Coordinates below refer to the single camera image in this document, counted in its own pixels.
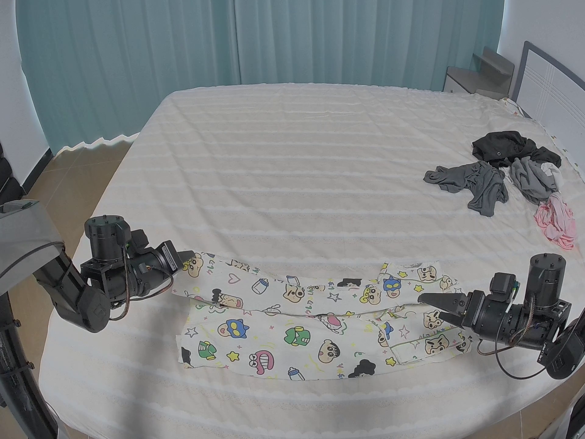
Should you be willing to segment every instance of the black baseboard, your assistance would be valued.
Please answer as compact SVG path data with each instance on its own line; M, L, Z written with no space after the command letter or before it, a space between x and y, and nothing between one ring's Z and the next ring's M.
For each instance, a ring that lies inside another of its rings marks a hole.
M45 154L43 155L43 157L41 159L39 159L39 162L36 164L36 166L30 172L29 177L26 178L25 183L22 185L22 188L25 191L25 195L28 194L28 192L30 192L31 188L33 188L34 183L40 177L41 172L44 171L44 168L47 167L47 165L51 159L53 159L53 153L51 152L51 149L49 148L47 151L45 151Z

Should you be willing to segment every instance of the bed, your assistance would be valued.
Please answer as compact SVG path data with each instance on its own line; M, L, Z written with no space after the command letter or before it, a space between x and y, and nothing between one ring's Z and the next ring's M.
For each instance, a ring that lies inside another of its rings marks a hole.
M529 105L534 95L520 88L516 98ZM548 242L535 205L512 186L508 203L487 218L466 207L468 191L449 194L422 180L436 165L474 162L471 142L496 130L559 151L537 121L480 95L319 84L175 92L144 126L95 214L121 214L154 245L172 239L179 250L205 249L275 273L351 277L377 272L385 259L439 260L464 291L487 291L497 271L524 282L531 255L561 253L572 319L585 305L582 234L571 251ZM583 230L585 184L564 157L561 172ZM74 261L89 257L83 238ZM474 347L358 379L184 369L175 335L188 311L187 298L168 291L132 304L98 334L54 312L40 367L45 398L96 439L461 438L559 384L545 374L511 380ZM501 358L516 375L539 368L535 351Z

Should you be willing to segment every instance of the curtain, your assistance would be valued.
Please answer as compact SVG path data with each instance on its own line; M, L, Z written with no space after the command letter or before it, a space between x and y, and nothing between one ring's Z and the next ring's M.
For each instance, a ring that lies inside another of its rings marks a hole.
M233 0L16 0L51 150L141 130L166 95L239 84Z
M496 49L504 0L16 0L23 71L51 149L140 131L197 86L441 90Z

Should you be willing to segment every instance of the tiled floor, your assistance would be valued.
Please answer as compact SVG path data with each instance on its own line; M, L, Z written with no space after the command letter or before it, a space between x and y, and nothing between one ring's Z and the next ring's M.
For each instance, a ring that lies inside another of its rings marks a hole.
M40 200L47 208L69 255L75 253L83 235L83 223L92 215L129 146L129 143L121 142L94 149L65 151L53 159L30 191L28 196ZM22 322L19 334L25 352L35 366L40 366L48 317L52 310L51 301L31 277L12 289L10 297L15 316ZM33 375L38 376L38 369L33 371ZM535 437L565 410L583 384L585 369L581 368L545 398L466 439ZM70 436L72 439L88 438L74 430L70 430ZM7 409L0 409L0 437L25 439Z

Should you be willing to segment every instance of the pile of clothes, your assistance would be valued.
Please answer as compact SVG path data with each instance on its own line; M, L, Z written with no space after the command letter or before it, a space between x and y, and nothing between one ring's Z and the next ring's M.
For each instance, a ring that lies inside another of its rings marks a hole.
M572 249L576 236L573 212L560 195L563 178L561 158L516 131L490 132L472 143L478 162L457 167L437 166L424 181L457 193L468 188L473 199L468 208L493 216L495 203L508 201L504 180L515 185L531 203L538 205L534 218L547 239Z

